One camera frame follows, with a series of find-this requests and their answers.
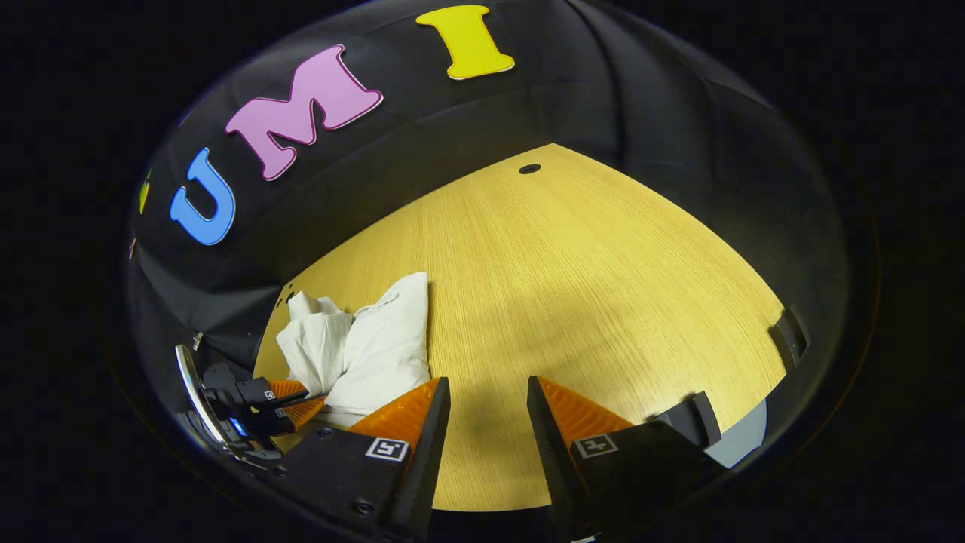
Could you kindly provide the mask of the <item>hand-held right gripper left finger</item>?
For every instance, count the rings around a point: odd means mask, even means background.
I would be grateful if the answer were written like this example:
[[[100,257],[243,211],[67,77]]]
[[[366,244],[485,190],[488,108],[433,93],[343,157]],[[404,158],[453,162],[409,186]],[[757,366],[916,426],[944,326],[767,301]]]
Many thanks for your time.
[[[269,467],[270,495],[324,542],[424,542],[449,408],[440,377],[347,430],[307,433]]]

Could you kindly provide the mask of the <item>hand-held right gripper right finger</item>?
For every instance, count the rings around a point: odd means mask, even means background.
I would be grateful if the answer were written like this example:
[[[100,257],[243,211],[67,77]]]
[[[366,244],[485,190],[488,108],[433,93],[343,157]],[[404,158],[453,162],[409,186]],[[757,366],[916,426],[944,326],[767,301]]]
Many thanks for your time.
[[[728,476],[665,420],[633,424],[551,379],[528,378],[527,408],[562,541],[636,542]]]

